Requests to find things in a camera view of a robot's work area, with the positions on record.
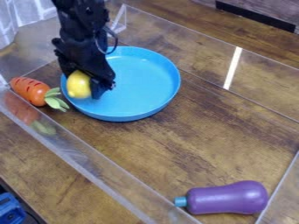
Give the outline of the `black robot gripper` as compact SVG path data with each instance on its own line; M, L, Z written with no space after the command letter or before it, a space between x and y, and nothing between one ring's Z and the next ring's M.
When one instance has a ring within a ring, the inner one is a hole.
M81 71L91 78L89 88L90 97L94 100L113 88L115 78L105 59L107 54L107 34L113 38L117 37L109 29L102 29L90 36L85 36L81 32L81 40L75 40L69 33L59 29L59 37L50 41L54 45L59 70L65 77L69 77L74 71Z

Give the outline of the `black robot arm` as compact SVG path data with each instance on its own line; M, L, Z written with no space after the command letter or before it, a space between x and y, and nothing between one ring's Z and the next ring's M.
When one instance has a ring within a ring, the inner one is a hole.
M117 35L106 26L107 8L103 0L50 1L59 20L59 36L50 41L59 70L66 77L75 70L89 77L90 97L97 100L115 78L106 61L117 46Z

